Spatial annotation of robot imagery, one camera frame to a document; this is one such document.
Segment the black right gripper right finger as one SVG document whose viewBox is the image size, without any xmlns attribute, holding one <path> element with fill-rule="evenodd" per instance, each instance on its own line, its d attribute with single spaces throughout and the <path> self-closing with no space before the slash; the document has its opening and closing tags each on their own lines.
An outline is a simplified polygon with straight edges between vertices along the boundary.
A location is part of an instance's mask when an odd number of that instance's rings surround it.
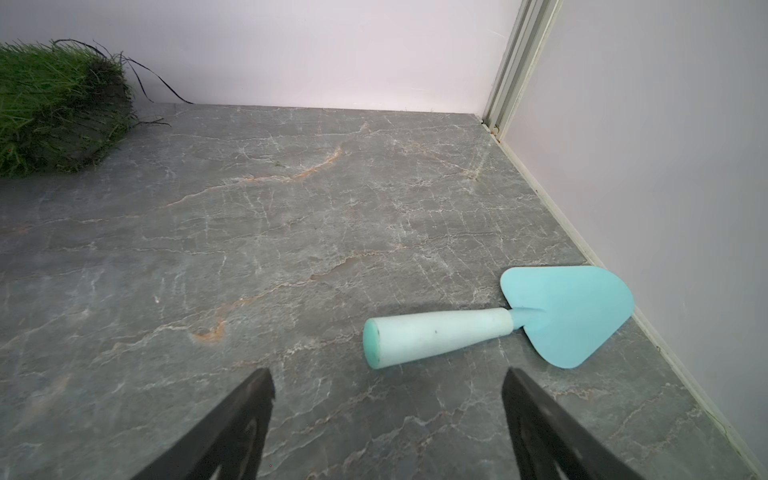
<svg viewBox="0 0 768 480">
<path fill-rule="evenodd" d="M 523 370 L 507 371 L 502 400 L 522 479 L 642 479 Z"/>
</svg>

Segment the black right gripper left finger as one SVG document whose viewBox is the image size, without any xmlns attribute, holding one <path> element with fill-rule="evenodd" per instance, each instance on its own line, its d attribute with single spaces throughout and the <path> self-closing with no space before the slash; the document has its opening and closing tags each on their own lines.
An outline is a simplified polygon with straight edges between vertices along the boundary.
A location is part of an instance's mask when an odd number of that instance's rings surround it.
<svg viewBox="0 0 768 480">
<path fill-rule="evenodd" d="M 255 479 L 275 400 L 258 368 L 136 479 Z"/>
</svg>

